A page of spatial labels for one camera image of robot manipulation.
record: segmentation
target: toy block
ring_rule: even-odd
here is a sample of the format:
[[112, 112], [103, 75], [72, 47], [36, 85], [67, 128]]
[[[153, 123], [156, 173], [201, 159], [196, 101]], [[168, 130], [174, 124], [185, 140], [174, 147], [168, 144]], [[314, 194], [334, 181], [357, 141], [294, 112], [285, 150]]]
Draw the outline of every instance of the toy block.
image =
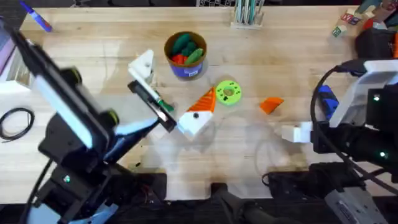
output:
[[266, 114], [271, 114], [283, 102], [284, 100], [281, 98], [270, 97], [260, 104], [260, 108], [266, 112]]
[[347, 31], [347, 27], [344, 25], [340, 25], [340, 26], [336, 26], [335, 29], [333, 29], [332, 34], [334, 37], [339, 37], [346, 31]]
[[356, 25], [359, 21], [361, 21], [362, 15], [359, 13], [355, 13], [354, 16], [348, 21], [351, 25]]
[[347, 9], [347, 11], [341, 16], [342, 21], [350, 21], [355, 15], [354, 9]]

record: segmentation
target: pen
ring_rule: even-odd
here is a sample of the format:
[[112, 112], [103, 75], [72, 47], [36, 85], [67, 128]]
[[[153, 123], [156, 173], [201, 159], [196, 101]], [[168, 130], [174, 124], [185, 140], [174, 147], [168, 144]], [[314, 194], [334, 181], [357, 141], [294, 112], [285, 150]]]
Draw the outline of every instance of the pen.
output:
[[50, 24], [43, 19], [37, 12], [35, 12], [30, 6], [28, 6], [24, 1], [19, 1], [19, 3], [24, 7], [24, 9], [29, 13], [32, 18], [46, 31], [46, 32], [51, 32], [52, 27]]

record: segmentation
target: wooden tabletop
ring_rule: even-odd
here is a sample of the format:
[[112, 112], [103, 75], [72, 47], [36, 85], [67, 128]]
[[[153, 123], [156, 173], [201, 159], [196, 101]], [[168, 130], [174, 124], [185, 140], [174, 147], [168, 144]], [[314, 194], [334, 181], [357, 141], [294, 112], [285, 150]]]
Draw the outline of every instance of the wooden tabletop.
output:
[[[153, 49], [152, 86], [177, 105], [176, 118], [211, 86], [225, 79], [238, 82], [243, 91], [241, 101], [234, 106], [217, 104], [211, 123], [196, 139], [187, 141], [178, 131], [161, 138], [162, 131], [157, 129], [120, 163], [134, 167], [141, 162], [137, 172], [166, 172], [170, 200], [207, 198], [212, 182], [226, 182], [237, 196], [257, 198], [270, 197], [261, 183], [265, 172], [338, 161], [335, 155], [315, 154], [311, 144], [282, 140], [278, 130], [283, 123], [308, 121], [317, 81], [334, 65], [354, 57], [350, 35], [331, 38], [333, 26], [347, 8], [265, 7], [261, 30], [231, 29], [231, 8], [221, 7], [37, 9], [54, 32], [46, 34], [30, 16], [21, 31], [42, 44], [60, 67], [77, 66], [94, 95], [131, 94], [126, 87], [132, 80], [127, 64]], [[167, 38], [183, 30], [201, 34], [208, 46], [205, 73], [189, 82], [172, 73], [163, 53]], [[327, 83], [342, 96], [353, 80], [338, 74]], [[285, 102], [266, 115], [259, 103], [270, 96]], [[15, 106], [32, 108], [36, 120], [26, 136], [0, 144], [0, 203], [27, 200], [47, 161], [37, 146], [55, 112], [36, 90], [0, 96], [1, 114]], [[26, 122], [22, 114], [7, 121], [5, 127], [18, 129]], [[375, 195], [386, 194], [372, 183], [368, 189]]]

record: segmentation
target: green gear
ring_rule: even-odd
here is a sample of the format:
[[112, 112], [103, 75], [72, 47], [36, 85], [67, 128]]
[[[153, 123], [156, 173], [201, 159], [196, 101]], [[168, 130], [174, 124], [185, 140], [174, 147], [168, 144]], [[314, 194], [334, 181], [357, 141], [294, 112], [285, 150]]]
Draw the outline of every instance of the green gear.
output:
[[216, 96], [222, 104], [233, 105], [241, 99], [242, 89], [235, 81], [225, 80], [217, 85]]

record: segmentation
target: pencil cup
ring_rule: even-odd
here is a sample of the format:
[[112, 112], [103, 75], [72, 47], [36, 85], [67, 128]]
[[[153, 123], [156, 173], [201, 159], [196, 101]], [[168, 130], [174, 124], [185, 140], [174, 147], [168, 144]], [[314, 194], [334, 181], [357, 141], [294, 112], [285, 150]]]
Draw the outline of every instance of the pencil cup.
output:
[[[175, 41], [182, 34], [190, 34], [191, 40], [194, 41], [194, 43], [196, 43], [197, 47], [203, 49], [202, 56], [199, 58], [199, 60], [189, 65], [178, 64], [171, 59], [173, 57], [172, 47]], [[207, 53], [207, 45], [204, 38], [201, 35], [190, 31], [183, 31], [174, 34], [173, 36], [169, 37], [169, 39], [167, 39], [166, 44], [164, 45], [164, 54], [167, 58], [167, 61], [169, 62], [169, 65], [174, 74], [180, 78], [189, 79], [191, 77], [194, 77], [195, 75], [198, 75], [203, 69], [203, 61], [206, 57], [206, 53]]]

